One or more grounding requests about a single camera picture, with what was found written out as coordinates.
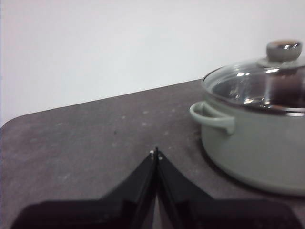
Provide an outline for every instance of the pot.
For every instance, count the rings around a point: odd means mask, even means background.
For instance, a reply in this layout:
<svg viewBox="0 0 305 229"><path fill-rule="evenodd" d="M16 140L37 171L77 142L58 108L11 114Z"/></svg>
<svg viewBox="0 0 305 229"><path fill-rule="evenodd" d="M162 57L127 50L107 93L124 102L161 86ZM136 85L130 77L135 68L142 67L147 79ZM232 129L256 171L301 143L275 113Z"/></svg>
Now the pot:
<svg viewBox="0 0 305 229"><path fill-rule="evenodd" d="M305 58L298 41L267 45L267 57L217 69L190 107L208 156L253 187L305 195Z"/></svg>

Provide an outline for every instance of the countertop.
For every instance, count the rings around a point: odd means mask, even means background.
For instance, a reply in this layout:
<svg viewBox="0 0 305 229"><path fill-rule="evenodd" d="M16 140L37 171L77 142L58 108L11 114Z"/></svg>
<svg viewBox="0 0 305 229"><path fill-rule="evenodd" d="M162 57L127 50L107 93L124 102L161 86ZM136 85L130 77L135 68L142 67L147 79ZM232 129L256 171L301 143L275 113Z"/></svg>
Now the countertop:
<svg viewBox="0 0 305 229"><path fill-rule="evenodd" d="M123 181L156 146L213 198L284 202L305 225L305 198L244 185L219 170L201 143L189 107L201 80L101 99L7 122L1 129L1 228L27 205L98 199ZM161 228L158 207L154 228Z"/></svg>

